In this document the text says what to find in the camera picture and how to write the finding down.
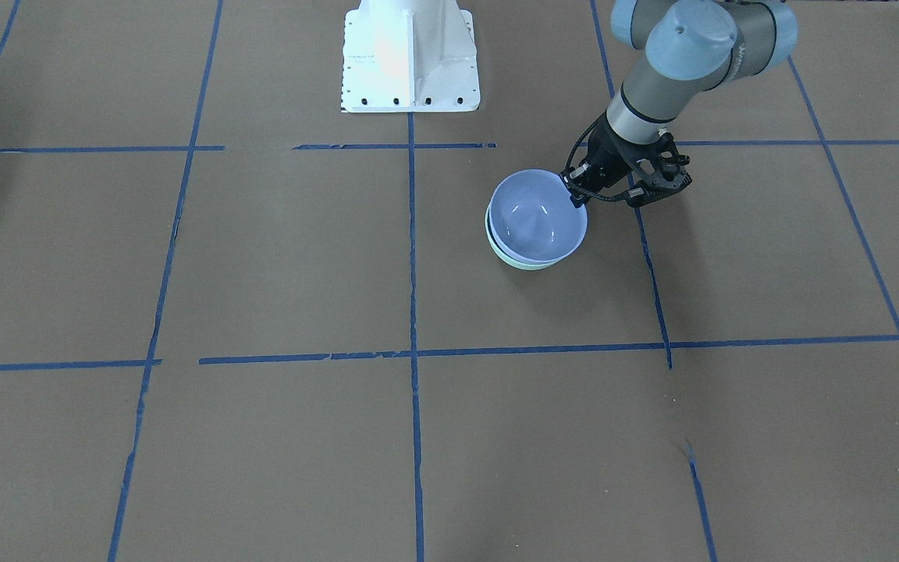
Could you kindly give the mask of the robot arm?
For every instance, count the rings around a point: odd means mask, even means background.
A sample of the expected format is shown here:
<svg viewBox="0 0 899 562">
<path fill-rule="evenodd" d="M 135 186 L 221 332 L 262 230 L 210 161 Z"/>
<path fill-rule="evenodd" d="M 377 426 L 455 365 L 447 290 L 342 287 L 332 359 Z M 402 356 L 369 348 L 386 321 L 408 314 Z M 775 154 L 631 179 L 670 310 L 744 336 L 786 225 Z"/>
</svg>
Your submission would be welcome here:
<svg viewBox="0 0 899 562">
<path fill-rule="evenodd" d="M 582 132 L 586 154 L 568 160 L 560 179 L 574 207 L 610 197 L 640 208 L 692 182 L 670 124 L 696 95 L 759 75 L 789 57 L 797 17 L 781 1 L 617 1 L 610 16 L 618 41 L 640 57 L 606 108 Z"/>
</svg>

